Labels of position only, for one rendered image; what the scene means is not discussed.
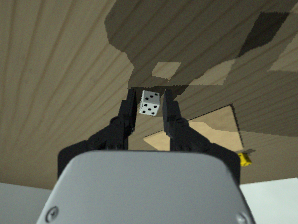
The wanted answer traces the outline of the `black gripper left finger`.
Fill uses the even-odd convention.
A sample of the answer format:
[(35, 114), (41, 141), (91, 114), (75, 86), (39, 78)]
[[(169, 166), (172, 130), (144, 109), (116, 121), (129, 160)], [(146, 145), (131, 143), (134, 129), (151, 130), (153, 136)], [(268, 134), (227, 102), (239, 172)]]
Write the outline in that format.
[(57, 181), (68, 163), (79, 154), (93, 150), (128, 150), (128, 137), (135, 130), (136, 115), (136, 90), (129, 89), (127, 99), (121, 102), (118, 116), (113, 117), (108, 126), (88, 140), (68, 146), (59, 152)]

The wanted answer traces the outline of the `white die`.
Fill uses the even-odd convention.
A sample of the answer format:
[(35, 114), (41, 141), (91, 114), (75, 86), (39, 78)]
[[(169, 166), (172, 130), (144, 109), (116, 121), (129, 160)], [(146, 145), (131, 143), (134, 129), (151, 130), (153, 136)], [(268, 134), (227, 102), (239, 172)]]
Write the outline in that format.
[(159, 93), (144, 90), (141, 97), (139, 113), (156, 116), (160, 105)]

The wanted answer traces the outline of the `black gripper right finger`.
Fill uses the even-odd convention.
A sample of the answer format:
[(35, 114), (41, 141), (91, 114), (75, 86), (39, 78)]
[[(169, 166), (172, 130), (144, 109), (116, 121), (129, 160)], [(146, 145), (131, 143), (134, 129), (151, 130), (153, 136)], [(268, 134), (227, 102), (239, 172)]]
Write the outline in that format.
[(164, 132), (170, 137), (170, 151), (192, 151), (211, 154), (222, 159), (231, 169), (240, 186), (241, 159), (237, 153), (216, 143), (189, 126), (181, 117), (178, 101), (173, 101), (172, 91), (164, 91), (163, 98)]

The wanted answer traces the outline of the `tan mat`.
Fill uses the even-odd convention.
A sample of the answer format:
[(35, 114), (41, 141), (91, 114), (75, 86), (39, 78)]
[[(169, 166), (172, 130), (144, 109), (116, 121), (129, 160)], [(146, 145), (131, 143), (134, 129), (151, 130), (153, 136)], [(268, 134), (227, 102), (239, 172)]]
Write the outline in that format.
[[(232, 151), (243, 149), (230, 105), (188, 122), (191, 128), (205, 136), (211, 143), (214, 142)], [(170, 137), (164, 130), (143, 140), (157, 150), (170, 151)]]

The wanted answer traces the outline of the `yellow die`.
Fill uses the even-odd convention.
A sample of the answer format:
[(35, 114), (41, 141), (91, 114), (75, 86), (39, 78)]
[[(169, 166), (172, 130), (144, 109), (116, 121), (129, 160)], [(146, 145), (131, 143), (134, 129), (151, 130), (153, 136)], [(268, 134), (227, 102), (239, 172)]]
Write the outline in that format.
[(252, 164), (252, 162), (247, 154), (239, 153), (238, 155), (240, 156), (240, 159), (241, 159), (241, 166), (246, 166), (246, 165)]

